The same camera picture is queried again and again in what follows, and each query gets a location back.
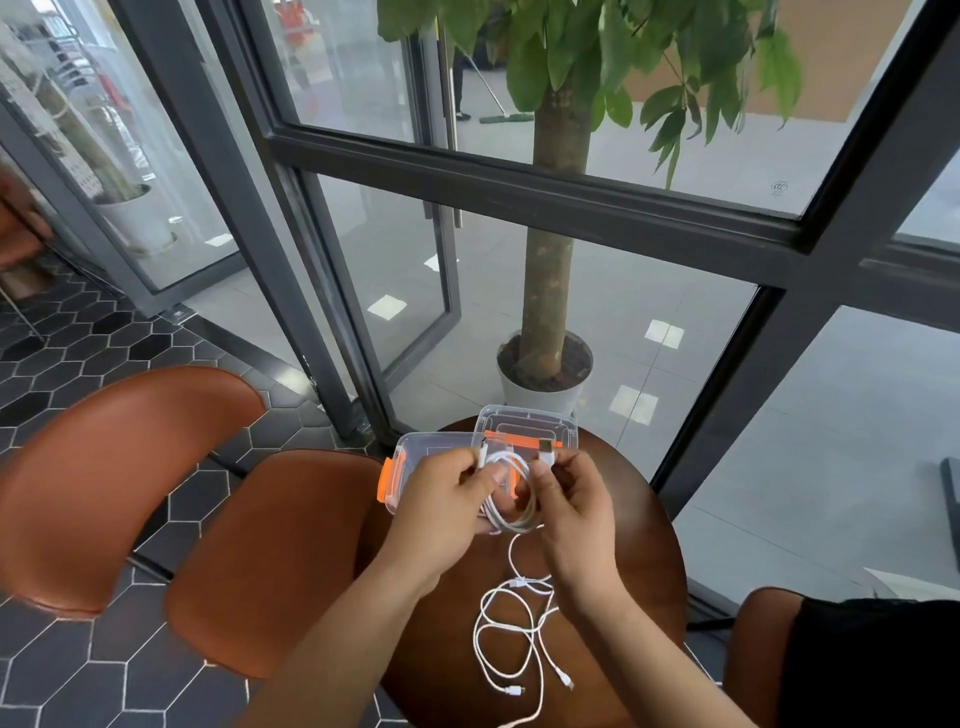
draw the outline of white pot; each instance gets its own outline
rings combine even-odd
[[[131,251],[156,255],[173,245],[176,238],[163,209],[163,197],[148,184],[141,184],[140,189],[143,194],[133,200],[97,205],[97,209]]]
[[[519,331],[512,333],[507,341],[511,341],[517,334],[519,334]],[[575,336],[575,334],[571,334],[570,331],[568,331],[567,334]],[[580,341],[587,347],[587,343],[584,342],[583,339],[580,339]],[[587,376],[584,377],[584,380],[570,389],[563,389],[559,392],[536,392],[532,389],[525,389],[519,384],[510,381],[503,373],[503,370],[500,369],[498,362],[496,370],[500,373],[500,384],[503,386],[504,401],[511,407],[538,409],[542,412],[553,412],[563,417],[569,417],[573,412],[573,408],[577,405],[577,399],[580,398],[580,393],[583,391],[584,386],[590,377],[593,376],[592,358],[593,354],[591,352],[590,371]]]

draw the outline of orange wall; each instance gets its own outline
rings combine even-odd
[[[846,121],[909,6],[910,0],[780,0],[780,27],[804,71],[794,116]],[[624,85],[634,101],[643,101],[676,82],[661,63],[649,76],[633,71]],[[773,95],[761,93],[756,78],[747,111],[777,113]]]

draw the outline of forearm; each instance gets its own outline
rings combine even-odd
[[[235,728],[354,728],[422,590],[374,560],[257,692]]]
[[[622,585],[584,605],[574,624],[637,725],[753,726]]]

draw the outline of black tile floor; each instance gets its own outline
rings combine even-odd
[[[71,273],[56,258],[49,290],[24,303],[46,346],[8,306],[0,308],[0,463],[63,409],[148,369],[202,364],[228,369],[270,407],[217,448],[251,468],[293,448],[375,447],[342,442],[311,397],[277,384],[191,331],[148,320]],[[138,550],[176,570],[239,479],[205,459],[157,509]],[[243,711],[252,681],[204,659],[166,626],[165,586],[124,567],[113,601],[94,621],[54,619],[0,593],[0,728],[216,728]],[[363,728],[405,722],[382,692]]]

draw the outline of brown table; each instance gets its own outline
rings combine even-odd
[[[472,431],[474,422],[470,418],[445,429]],[[660,628],[682,645],[686,576],[670,521],[643,475],[623,455],[582,428],[580,449],[590,453],[613,497],[616,563],[627,589]],[[358,568],[369,563],[389,527],[386,509],[374,509],[361,535]],[[507,563],[511,537],[476,537],[464,558],[420,602],[403,632],[383,686],[416,728],[495,728],[528,716],[537,707],[539,678],[534,658],[517,680],[526,688],[524,695],[512,697],[487,684],[473,655],[473,623],[480,597],[511,575]],[[524,575],[547,574],[536,532],[520,537],[514,558]],[[538,614],[538,597],[529,592],[524,596]],[[520,604],[506,596],[498,597],[489,613],[495,619],[529,623]],[[521,635],[499,630],[487,630],[482,640],[488,659],[509,670],[520,666],[528,644]],[[543,711],[534,724],[551,728],[631,725],[599,666],[559,612],[547,620],[543,640],[575,688],[568,691],[544,661]]]

